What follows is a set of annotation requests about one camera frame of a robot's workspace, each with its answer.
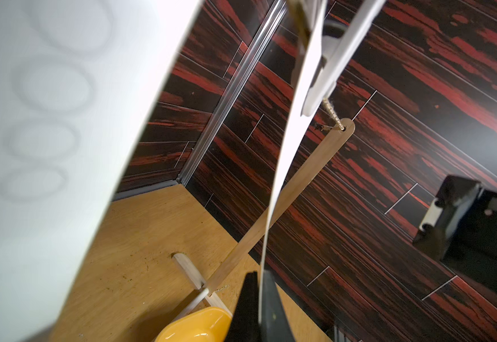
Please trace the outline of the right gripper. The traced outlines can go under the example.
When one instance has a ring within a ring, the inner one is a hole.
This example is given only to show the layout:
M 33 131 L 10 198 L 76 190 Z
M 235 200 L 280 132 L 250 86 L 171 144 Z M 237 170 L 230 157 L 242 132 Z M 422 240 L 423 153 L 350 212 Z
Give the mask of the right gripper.
M 476 180 L 447 176 L 413 246 L 497 294 L 497 192 Z

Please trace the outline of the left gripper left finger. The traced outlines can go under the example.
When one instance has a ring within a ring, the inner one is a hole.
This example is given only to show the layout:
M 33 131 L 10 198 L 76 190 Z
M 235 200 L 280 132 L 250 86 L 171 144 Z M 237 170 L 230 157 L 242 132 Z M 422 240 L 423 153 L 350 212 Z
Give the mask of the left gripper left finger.
M 261 340 L 258 323 L 258 273 L 247 273 L 229 326 L 225 342 L 257 342 Z

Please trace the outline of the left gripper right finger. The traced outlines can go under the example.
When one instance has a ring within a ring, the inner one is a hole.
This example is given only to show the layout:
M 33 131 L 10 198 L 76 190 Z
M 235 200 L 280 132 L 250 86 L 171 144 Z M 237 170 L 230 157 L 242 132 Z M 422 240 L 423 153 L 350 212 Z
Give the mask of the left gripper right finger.
M 268 270 L 263 272 L 261 282 L 260 329 L 262 341 L 295 341 L 278 288 Z

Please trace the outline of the white postcard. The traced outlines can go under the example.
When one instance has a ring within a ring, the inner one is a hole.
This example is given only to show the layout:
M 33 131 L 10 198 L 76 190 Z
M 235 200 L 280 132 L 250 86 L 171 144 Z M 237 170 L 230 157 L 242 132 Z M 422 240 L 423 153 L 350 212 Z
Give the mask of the white postcard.
M 0 1 L 0 341 L 57 321 L 200 1 Z
M 307 1 L 306 4 L 311 10 L 304 10 L 299 1 L 291 11 L 296 24 L 300 25 L 300 37 L 305 38 L 305 53 L 298 75 L 293 102 L 288 116 L 285 135 L 283 137 L 281 151 L 278 158 L 278 165 L 275 170 L 271 199 L 268 206 L 268 214 L 265 221 L 263 238 L 263 253 L 260 263 L 260 281 L 258 288 L 258 323 L 263 323 L 263 288 L 265 285 L 265 258 L 268 243 L 268 231 L 273 225 L 273 214 L 278 208 L 278 199 L 286 175 L 291 167 L 291 163 L 300 146 L 305 131 L 312 120 L 312 114 L 304 114 L 303 108 L 305 99 L 310 90 L 312 80 L 319 70 L 322 58 L 322 28 L 324 24 L 326 1 Z

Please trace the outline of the yellow plastic tray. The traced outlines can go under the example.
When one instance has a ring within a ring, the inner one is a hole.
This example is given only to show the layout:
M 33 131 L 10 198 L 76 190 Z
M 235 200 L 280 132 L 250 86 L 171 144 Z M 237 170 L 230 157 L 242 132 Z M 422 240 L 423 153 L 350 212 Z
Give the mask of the yellow plastic tray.
M 214 341 L 226 339 L 232 316 L 218 307 L 207 307 L 167 325 L 154 341 Z

